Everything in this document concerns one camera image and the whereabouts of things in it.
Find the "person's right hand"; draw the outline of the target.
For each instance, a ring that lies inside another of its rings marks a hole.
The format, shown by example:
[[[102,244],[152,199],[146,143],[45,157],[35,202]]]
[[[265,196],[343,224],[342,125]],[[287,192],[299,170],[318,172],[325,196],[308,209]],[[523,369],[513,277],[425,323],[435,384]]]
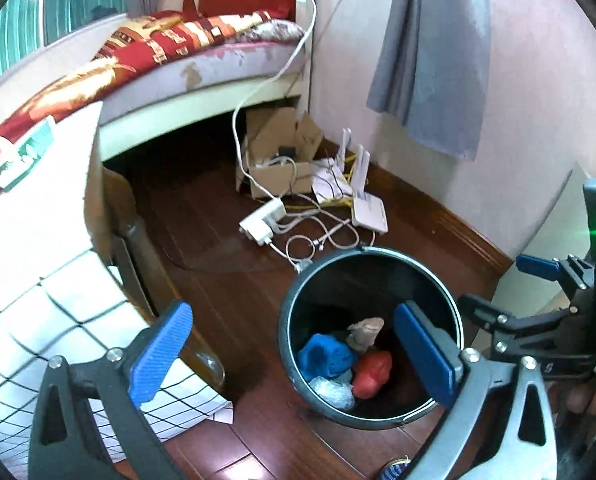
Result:
[[[548,385],[555,427],[563,426],[568,414],[590,416],[596,431],[596,377],[588,382],[551,382]]]

